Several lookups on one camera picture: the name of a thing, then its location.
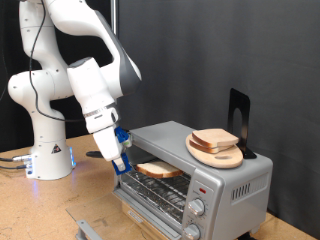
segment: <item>black background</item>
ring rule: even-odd
[[[109,1],[87,2],[109,19]],[[0,4],[2,90],[28,69],[28,58],[18,2]],[[248,146],[274,163],[269,211],[320,239],[320,2],[120,0],[119,11],[120,41],[143,78],[136,94],[119,99],[122,127],[174,120],[226,129],[230,88],[245,93]],[[101,66],[111,61],[97,38],[57,31],[57,39],[67,64],[88,56]],[[52,106],[82,117],[74,98]],[[33,144],[29,115],[7,93],[0,114],[0,152]],[[84,124],[67,124],[67,137],[83,134]]]

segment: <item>gray wall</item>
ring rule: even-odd
[[[269,210],[320,238],[319,1],[120,0],[120,41],[143,77],[119,100],[124,128],[226,129],[230,88],[247,94]]]

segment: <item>oven vent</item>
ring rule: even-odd
[[[246,196],[249,196],[267,186],[268,175],[264,174],[254,178],[241,186],[234,188],[231,192],[231,203],[234,203]]]

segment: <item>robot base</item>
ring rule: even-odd
[[[32,168],[26,169],[27,178],[55,180],[69,175],[75,166],[72,149],[65,139],[57,142],[36,142],[30,149]]]

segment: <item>control knob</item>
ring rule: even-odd
[[[196,216],[201,216],[204,213],[204,204],[200,199],[189,202],[188,208]]]
[[[191,224],[183,230],[183,235],[190,240],[198,240],[200,238],[200,230],[195,224]]]

